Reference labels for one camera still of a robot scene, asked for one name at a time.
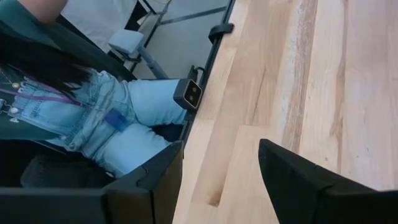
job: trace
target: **gray floor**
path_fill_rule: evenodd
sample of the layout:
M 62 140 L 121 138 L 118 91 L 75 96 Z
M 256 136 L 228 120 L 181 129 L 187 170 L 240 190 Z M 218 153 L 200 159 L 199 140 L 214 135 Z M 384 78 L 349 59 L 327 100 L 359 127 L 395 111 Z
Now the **gray floor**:
M 164 6 L 148 0 L 156 11 Z M 162 19 L 175 19 L 228 4 L 228 0 L 173 0 Z M 159 26 L 147 50 L 170 78 L 185 78 L 191 65 L 204 67 L 210 53 L 210 29 L 221 22 L 224 12 Z M 154 78 L 145 62 L 134 70 L 137 78 Z

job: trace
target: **blue badge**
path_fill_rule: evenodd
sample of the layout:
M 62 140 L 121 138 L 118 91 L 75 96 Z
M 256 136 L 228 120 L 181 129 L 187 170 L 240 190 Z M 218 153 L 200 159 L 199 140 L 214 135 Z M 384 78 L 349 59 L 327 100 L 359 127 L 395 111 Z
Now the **blue badge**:
M 105 115 L 104 120 L 120 132 L 123 132 L 130 125 L 127 119 L 114 108 Z

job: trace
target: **wood grain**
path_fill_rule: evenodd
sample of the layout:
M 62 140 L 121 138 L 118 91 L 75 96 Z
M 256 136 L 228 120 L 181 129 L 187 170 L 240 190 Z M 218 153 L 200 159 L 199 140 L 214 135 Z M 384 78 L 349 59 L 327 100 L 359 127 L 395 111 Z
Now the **wood grain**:
M 398 186 L 398 1 L 236 0 L 187 142 L 174 223 L 277 223 L 259 140 Z

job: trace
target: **person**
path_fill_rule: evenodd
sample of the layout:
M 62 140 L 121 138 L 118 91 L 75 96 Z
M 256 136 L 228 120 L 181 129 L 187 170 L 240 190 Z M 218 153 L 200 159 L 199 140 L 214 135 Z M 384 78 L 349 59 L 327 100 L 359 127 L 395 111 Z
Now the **person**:
M 178 80 L 119 82 L 121 65 L 55 23 L 66 3 L 0 1 L 0 139 L 48 141 L 118 178 L 170 144 L 151 127 L 184 123 Z

